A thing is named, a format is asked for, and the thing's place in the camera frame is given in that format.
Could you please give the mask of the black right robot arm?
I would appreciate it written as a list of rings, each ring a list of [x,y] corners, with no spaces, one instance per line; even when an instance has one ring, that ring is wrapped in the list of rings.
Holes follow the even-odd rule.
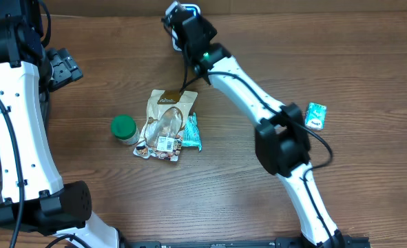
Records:
[[[267,94],[244,72],[234,55],[212,39],[217,31],[198,13],[173,1],[162,19],[196,80],[220,90],[251,121],[255,154],[263,168],[277,176],[298,215],[303,247],[344,247],[341,231],[328,214],[316,186],[309,151],[313,132],[301,109]]]

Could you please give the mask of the green lid white jar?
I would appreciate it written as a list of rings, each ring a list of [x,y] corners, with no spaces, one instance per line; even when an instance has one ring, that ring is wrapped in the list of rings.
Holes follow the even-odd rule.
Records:
[[[115,116],[111,123],[111,132],[115,138],[126,145],[134,145],[140,138],[136,122],[128,115]]]

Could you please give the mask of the teal snack packet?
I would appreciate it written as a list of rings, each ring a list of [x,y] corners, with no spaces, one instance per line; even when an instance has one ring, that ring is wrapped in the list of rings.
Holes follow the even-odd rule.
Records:
[[[183,147],[197,147],[199,152],[202,150],[202,141],[200,138],[200,131],[198,129],[196,113],[193,113],[187,117],[182,137]]]

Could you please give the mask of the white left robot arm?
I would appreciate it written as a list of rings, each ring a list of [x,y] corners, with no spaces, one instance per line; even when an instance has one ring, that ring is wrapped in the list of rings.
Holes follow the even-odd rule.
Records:
[[[42,1],[0,1],[0,228],[38,232],[78,247],[123,247],[120,232],[93,211],[87,184],[64,183],[48,145],[41,97],[77,81],[66,49],[49,48]]]

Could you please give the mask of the beige brown snack pouch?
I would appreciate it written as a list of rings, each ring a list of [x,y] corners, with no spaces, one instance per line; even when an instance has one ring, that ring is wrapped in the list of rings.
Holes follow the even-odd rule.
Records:
[[[147,120],[133,154],[144,159],[154,157],[176,162],[197,95],[192,91],[153,90],[147,101]]]

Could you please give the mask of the teal tissue pack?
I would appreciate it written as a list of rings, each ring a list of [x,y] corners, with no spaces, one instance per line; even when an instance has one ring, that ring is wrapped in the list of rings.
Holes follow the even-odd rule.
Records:
[[[309,103],[304,124],[312,130],[323,130],[327,113],[327,106],[318,103]]]

